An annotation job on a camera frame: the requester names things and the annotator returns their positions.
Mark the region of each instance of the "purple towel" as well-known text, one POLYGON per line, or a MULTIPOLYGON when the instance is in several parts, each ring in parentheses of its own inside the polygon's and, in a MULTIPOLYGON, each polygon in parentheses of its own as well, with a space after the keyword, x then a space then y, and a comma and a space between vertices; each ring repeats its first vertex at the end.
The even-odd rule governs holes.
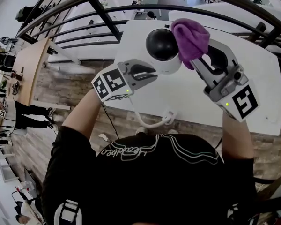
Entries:
POLYGON ((209 32, 200 23, 187 18, 175 20, 171 30, 178 44, 180 60, 194 70, 190 61, 208 52, 209 32))

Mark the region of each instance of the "black t-shirt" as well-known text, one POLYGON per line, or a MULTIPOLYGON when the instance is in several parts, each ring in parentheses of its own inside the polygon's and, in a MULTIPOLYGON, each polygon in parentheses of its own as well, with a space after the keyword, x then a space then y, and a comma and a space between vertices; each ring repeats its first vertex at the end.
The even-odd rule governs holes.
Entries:
POLYGON ((88 139, 61 127, 53 143, 42 206, 48 225, 66 199, 83 224, 225 224, 231 205, 253 199, 253 159, 223 163, 194 135, 137 135, 96 157, 88 139))

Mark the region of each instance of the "shoe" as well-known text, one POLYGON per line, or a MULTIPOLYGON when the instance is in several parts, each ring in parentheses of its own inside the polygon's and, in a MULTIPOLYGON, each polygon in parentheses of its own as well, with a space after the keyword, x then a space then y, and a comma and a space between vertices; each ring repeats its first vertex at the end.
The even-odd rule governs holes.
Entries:
POLYGON ((136 132, 135 132, 135 135, 137 135, 138 133, 144 133, 144 134, 148 134, 148 129, 145 128, 145 127, 139 127, 136 132))
POLYGON ((48 117, 52 117, 53 113, 55 112, 56 108, 48 108, 47 111, 49 113, 48 117))
POLYGON ((179 132, 177 130, 171 129, 168 131, 168 134, 179 134, 179 132))
POLYGON ((51 128, 55 132, 58 132, 58 129, 59 129, 58 126, 56 124, 54 124, 54 123, 50 124, 48 126, 48 128, 51 128))

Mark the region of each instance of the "black sphere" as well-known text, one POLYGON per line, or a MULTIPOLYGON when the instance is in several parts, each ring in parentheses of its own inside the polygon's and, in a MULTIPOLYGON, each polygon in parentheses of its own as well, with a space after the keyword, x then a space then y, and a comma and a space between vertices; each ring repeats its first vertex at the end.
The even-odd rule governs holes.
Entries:
POLYGON ((156 29, 147 36, 146 49, 159 61, 168 61, 178 54, 178 45, 173 33, 168 29, 156 29))

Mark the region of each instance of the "white table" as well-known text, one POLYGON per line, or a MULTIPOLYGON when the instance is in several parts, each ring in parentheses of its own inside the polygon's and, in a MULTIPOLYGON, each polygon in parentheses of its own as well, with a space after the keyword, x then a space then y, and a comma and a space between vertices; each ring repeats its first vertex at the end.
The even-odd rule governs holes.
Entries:
MULTIPOLYGON (((128 59, 145 59, 149 55, 135 47, 145 42, 154 23, 160 27, 168 21, 129 21, 120 42, 115 63, 128 59)), ((247 120, 251 132, 279 135, 281 128, 281 77, 278 59, 267 50, 215 29, 208 29, 211 38, 226 44, 235 54, 245 74, 255 83, 260 108, 247 120)), ((141 113, 162 116, 167 106, 178 110, 177 119, 211 126, 222 126, 222 110, 203 93, 205 83, 195 71, 185 66, 172 75, 159 75, 158 79, 135 91, 131 97, 141 113)), ((132 111, 127 98, 105 102, 107 106, 132 111)))

